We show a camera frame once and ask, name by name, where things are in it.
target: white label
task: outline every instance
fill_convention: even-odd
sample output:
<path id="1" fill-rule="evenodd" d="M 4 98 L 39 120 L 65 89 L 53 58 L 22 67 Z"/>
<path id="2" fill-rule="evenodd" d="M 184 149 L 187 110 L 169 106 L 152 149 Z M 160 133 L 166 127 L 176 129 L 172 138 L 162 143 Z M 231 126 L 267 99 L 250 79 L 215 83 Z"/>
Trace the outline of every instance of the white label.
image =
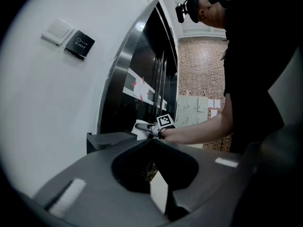
<path id="1" fill-rule="evenodd" d="M 142 79 L 136 79 L 136 85 L 134 86 L 134 95 L 141 97 L 143 100 L 147 100 L 148 97 L 148 87 L 143 84 Z"/>
<path id="2" fill-rule="evenodd" d="M 169 186 L 158 171 L 151 183 L 151 199 L 156 204 L 162 214 L 165 213 L 167 196 L 169 193 Z"/>
<path id="3" fill-rule="evenodd" d="M 211 109 L 210 112 L 211 112 L 211 115 L 210 115 L 211 118 L 215 117 L 217 115 L 217 113 L 218 113 L 218 111 L 216 109 Z"/>
<path id="4" fill-rule="evenodd" d="M 232 160 L 229 160 L 229 159 L 224 159 L 224 158 L 221 158 L 221 157 L 217 158 L 215 160 L 215 163 L 225 165 L 225 166 L 230 166 L 230 167 L 237 167 L 238 164 L 239 164 L 236 161 L 232 161 Z"/>
<path id="5" fill-rule="evenodd" d="M 213 99 L 209 99 L 208 100 L 208 107 L 209 108 L 213 108 L 214 107 L 214 100 Z"/>
<path id="6" fill-rule="evenodd" d="M 215 99 L 215 100 L 214 100 L 214 107 L 215 107 L 215 108 L 221 108 L 220 100 L 219 100 L 219 99 Z"/>

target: man's hand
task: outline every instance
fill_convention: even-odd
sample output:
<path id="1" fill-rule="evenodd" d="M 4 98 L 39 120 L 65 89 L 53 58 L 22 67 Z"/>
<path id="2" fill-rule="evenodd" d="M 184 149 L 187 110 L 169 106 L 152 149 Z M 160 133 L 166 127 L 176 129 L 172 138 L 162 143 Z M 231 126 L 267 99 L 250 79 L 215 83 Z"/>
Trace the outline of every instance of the man's hand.
<path id="1" fill-rule="evenodd" d="M 225 106 L 222 113 L 192 126 L 167 129 L 162 137 L 170 142 L 193 145 L 220 140 L 232 134 L 232 101 L 230 94 L 225 95 Z"/>

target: light switch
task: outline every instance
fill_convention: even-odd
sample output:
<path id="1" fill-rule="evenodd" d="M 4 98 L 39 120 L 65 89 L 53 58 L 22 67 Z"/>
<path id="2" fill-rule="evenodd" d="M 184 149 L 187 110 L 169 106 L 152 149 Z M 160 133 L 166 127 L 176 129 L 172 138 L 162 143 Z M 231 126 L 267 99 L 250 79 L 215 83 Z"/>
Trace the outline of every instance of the light switch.
<path id="1" fill-rule="evenodd" d="M 48 41 L 61 45 L 71 34 L 73 28 L 61 19 L 56 19 L 52 25 L 42 33 L 42 37 Z"/>

